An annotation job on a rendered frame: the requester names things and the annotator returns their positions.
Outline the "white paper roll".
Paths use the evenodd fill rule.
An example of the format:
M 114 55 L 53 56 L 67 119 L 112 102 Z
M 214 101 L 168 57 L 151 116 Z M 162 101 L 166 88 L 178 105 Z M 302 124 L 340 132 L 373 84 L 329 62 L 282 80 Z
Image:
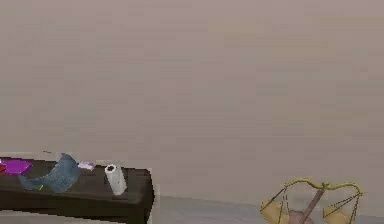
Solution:
M 123 194 L 127 188 L 126 180 L 120 166 L 110 164 L 105 168 L 105 174 L 114 195 Z

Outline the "dark brown table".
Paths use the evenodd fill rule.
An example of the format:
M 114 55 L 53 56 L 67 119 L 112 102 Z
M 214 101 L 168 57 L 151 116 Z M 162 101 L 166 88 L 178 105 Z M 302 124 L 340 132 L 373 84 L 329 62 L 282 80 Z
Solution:
M 48 187 L 26 190 L 16 175 L 0 175 L 0 211 L 147 224 L 155 199 L 151 173 L 136 168 L 122 172 L 127 189 L 119 196 L 112 193 L 102 165 L 82 170 L 78 181 L 64 193 L 54 193 Z

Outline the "blue bird-shaped figure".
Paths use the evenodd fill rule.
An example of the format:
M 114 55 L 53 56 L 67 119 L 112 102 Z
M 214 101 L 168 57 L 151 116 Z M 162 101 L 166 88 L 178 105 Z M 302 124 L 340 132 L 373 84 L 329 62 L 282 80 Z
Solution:
M 48 174 L 37 178 L 19 175 L 18 179 L 26 190 L 48 187 L 54 193 L 64 193 L 77 182 L 79 177 L 80 168 L 76 160 L 71 155 L 62 153 L 59 161 Z

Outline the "brass balance scale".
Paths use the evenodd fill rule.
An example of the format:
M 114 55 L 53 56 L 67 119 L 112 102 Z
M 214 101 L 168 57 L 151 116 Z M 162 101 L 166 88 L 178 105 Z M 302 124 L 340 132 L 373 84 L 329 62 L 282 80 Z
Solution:
M 287 191 L 290 187 L 306 183 L 311 188 L 316 189 L 316 194 L 304 210 L 293 210 L 289 207 Z M 322 182 L 318 184 L 309 178 L 298 178 L 287 182 L 283 188 L 269 200 L 261 202 L 260 214 L 268 224 L 315 224 L 311 214 L 319 204 L 323 195 L 327 191 L 335 191 L 342 188 L 351 187 L 355 189 L 355 194 L 326 206 L 322 209 L 322 218 L 325 224 L 356 224 L 357 211 L 360 198 L 364 195 L 361 188 L 353 182 L 341 184 L 330 184 Z

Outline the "purple flat book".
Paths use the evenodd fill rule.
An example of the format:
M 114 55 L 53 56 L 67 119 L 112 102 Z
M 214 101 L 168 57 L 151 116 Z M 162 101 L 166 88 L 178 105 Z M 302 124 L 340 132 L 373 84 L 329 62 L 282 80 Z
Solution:
M 31 162 L 16 159 L 1 160 L 0 164 L 6 167 L 6 173 L 9 175 L 22 175 L 26 171 L 28 171 L 32 166 Z

